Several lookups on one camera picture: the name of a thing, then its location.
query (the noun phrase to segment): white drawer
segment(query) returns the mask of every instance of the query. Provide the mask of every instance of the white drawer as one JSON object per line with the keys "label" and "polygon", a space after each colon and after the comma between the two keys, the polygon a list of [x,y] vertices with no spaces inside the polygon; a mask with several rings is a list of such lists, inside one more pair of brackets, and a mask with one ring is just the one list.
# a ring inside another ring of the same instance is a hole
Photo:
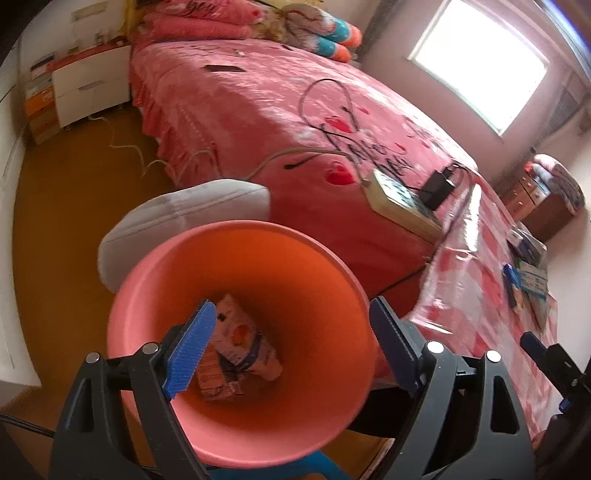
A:
{"label": "white drawer", "polygon": [[131,46],[114,48],[70,63],[53,72],[53,89],[61,97],[94,82],[108,82],[129,76]]}
{"label": "white drawer", "polygon": [[129,101],[127,77],[108,82],[94,82],[73,90],[56,99],[60,127],[70,125],[105,108]]}

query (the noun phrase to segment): bucket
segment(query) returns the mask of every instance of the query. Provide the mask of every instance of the bucket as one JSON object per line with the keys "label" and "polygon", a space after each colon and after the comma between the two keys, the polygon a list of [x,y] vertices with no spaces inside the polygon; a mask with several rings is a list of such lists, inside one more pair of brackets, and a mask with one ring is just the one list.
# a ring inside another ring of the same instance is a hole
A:
{"label": "bucket", "polygon": [[[230,293],[268,336],[283,364],[258,395],[205,401],[196,379],[172,401],[199,459],[264,468],[327,445],[368,395],[377,342],[368,301],[349,269],[302,233],[237,220],[198,227],[149,253],[111,311],[110,357],[132,355],[187,321],[204,299]],[[132,395],[124,402],[136,418]]]}

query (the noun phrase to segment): pink pillow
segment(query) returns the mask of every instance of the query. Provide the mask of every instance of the pink pillow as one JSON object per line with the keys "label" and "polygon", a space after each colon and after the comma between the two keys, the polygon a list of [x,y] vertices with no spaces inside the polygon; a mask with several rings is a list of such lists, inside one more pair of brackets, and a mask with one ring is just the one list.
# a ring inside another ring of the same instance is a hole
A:
{"label": "pink pillow", "polygon": [[234,25],[252,25],[263,17],[262,9],[247,0],[164,0],[156,6],[156,11]]}
{"label": "pink pillow", "polygon": [[230,25],[213,20],[173,17],[158,13],[146,15],[144,22],[148,31],[137,39],[139,42],[168,39],[205,40],[208,38],[244,40],[252,35],[252,29],[248,25]]}

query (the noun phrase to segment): blue object on floor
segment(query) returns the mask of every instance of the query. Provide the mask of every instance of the blue object on floor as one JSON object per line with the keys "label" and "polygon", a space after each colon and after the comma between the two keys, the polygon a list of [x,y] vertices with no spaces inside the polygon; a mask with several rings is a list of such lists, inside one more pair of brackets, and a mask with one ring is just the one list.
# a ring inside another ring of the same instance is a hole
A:
{"label": "blue object on floor", "polygon": [[207,472],[212,480],[287,480],[309,473],[324,475],[326,480],[352,480],[336,463],[322,452],[312,453],[286,465],[254,470],[220,468]]}
{"label": "blue object on floor", "polygon": [[172,400],[177,393],[184,392],[201,361],[203,352],[212,338],[216,327],[216,306],[203,302],[175,339],[175,344],[164,358],[166,381],[162,386],[164,395]]}

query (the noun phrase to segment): black power adapter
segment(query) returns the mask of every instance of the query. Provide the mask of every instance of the black power adapter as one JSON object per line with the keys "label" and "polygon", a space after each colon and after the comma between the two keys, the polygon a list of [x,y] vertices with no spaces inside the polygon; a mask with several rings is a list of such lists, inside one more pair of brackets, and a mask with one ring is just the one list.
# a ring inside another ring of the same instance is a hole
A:
{"label": "black power adapter", "polygon": [[442,171],[436,170],[418,192],[418,198],[432,212],[437,210],[456,188],[449,179],[452,175],[453,171],[449,167]]}

